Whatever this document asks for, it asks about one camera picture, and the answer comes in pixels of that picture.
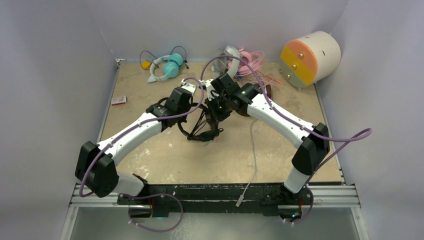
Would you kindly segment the teal white cat headphones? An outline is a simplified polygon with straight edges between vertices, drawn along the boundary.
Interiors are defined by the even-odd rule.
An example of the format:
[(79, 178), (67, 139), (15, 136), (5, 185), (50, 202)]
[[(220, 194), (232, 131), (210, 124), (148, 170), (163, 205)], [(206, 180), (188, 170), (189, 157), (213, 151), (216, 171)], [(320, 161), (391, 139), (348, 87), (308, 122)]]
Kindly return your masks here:
[[(166, 62), (165, 66), (162, 69), (163, 75), (156, 76), (155, 69), (162, 62)], [(163, 82), (165, 80), (175, 78), (179, 74), (179, 69), (184, 63), (185, 61), (183, 57), (178, 53), (164, 55), (155, 59), (149, 68), (150, 76), (147, 82), (148, 83)]]

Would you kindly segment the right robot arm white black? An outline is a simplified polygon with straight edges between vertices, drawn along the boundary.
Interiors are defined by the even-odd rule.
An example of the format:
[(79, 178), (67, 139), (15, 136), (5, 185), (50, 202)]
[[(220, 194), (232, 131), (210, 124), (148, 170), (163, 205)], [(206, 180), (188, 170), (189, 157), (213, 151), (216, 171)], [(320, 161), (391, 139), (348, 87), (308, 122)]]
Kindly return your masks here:
[(222, 121), (231, 112), (256, 118), (285, 137), (296, 149), (292, 168), (280, 196), (288, 204), (300, 198), (300, 190), (317, 170), (330, 151), (328, 127), (314, 125), (291, 114), (270, 100), (251, 83), (239, 86), (228, 74), (204, 82), (208, 104), (215, 117)]

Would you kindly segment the black headphones with cable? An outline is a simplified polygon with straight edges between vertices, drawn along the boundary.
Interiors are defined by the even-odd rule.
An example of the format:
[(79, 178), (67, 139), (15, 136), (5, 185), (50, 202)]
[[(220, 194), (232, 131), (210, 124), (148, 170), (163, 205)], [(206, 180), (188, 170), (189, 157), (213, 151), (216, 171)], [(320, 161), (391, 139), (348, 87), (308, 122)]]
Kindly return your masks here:
[(224, 129), (219, 127), (219, 123), (212, 116), (211, 111), (205, 105), (201, 103), (199, 108), (202, 111), (192, 130), (190, 132), (184, 130), (182, 123), (186, 123), (186, 120), (179, 120), (177, 122), (178, 129), (187, 138), (188, 141), (213, 141), (215, 138), (219, 137)]

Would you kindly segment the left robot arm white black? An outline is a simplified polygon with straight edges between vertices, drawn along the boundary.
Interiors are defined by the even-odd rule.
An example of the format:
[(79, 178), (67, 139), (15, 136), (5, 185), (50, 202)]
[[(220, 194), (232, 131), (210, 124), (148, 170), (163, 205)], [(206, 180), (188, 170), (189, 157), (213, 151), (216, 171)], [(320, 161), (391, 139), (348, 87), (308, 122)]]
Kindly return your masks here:
[(147, 181), (135, 173), (123, 173), (117, 165), (139, 145), (186, 119), (192, 107), (196, 86), (191, 83), (173, 89), (164, 104), (155, 103), (129, 126), (98, 143), (87, 141), (81, 146), (75, 176), (81, 182), (79, 194), (103, 198), (110, 193), (129, 195), (138, 205), (146, 203), (149, 191)]

